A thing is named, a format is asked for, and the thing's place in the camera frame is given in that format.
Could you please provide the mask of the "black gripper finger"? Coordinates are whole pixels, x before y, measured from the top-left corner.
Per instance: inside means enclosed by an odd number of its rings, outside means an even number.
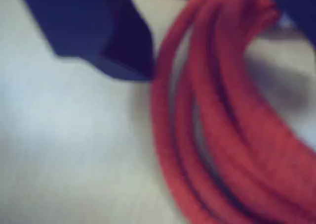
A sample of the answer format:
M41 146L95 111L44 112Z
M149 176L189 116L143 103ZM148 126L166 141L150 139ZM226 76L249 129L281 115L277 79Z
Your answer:
M316 0L274 0L296 24L297 28L316 45Z
M121 80L150 81L151 31L132 0L24 0L55 54Z

